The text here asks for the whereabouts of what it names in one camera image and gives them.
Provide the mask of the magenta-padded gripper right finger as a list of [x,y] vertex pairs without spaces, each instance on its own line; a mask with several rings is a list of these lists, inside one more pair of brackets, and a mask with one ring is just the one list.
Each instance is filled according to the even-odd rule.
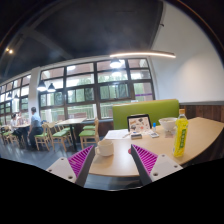
[[166,154],[157,155],[134,144],[131,145],[129,153],[136,164],[143,186],[182,169]]

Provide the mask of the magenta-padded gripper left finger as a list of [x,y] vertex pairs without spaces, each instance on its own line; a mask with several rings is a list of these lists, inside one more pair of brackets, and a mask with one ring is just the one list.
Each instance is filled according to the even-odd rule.
[[60,157],[47,168],[47,171],[83,187],[94,156],[95,147],[91,145],[73,154],[69,158]]

